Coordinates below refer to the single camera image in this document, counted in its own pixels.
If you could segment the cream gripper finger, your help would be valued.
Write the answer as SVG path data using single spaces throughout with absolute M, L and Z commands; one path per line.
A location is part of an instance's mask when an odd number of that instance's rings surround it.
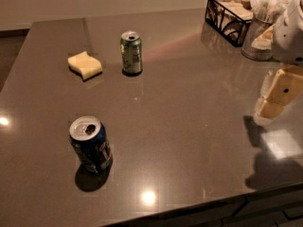
M 256 104 L 256 116 L 274 120 L 302 92 L 302 67 L 287 66 L 275 74 L 268 73 Z

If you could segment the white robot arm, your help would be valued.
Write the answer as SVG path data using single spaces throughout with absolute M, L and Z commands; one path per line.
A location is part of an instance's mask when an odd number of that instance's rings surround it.
M 255 106 L 255 120 L 270 122 L 303 92 L 303 0 L 292 0 L 272 33 L 273 58 L 283 68 L 269 70 Z

